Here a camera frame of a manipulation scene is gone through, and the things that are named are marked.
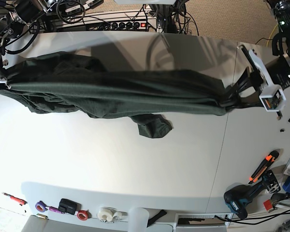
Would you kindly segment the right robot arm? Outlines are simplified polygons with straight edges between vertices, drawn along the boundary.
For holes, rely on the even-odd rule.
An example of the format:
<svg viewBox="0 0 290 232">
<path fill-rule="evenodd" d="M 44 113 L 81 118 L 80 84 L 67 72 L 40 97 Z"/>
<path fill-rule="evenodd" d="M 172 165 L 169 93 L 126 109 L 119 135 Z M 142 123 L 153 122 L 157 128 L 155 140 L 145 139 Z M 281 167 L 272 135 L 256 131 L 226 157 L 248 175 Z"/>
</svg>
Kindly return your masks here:
<svg viewBox="0 0 290 232">
<path fill-rule="evenodd" d="M 24 28 L 30 30 L 35 27 L 36 31 L 30 42 L 22 49 L 9 53 L 17 55 L 25 51 L 39 33 L 38 20 L 57 3 L 57 0 L 0 0 L 0 10 L 6 13 L 0 19 L 0 84 L 8 85 L 4 68 L 8 61 L 2 59 L 8 53 L 6 47 L 26 34 Z"/>
</svg>

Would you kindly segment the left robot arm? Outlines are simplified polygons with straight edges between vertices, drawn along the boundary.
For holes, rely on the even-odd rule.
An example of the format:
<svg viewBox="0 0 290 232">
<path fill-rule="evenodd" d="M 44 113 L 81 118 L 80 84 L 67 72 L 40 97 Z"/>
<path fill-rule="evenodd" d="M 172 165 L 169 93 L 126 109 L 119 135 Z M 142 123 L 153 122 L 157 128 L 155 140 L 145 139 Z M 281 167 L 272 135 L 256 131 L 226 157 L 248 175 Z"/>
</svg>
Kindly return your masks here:
<svg viewBox="0 0 290 232">
<path fill-rule="evenodd" d="M 263 107 L 281 119 L 287 102 L 284 90 L 290 87 L 290 0 L 268 0 L 266 4 L 277 22 L 268 39 L 275 59 L 264 64 L 253 49 L 239 45 L 249 66 L 226 92 L 220 106 L 228 110 Z"/>
</svg>

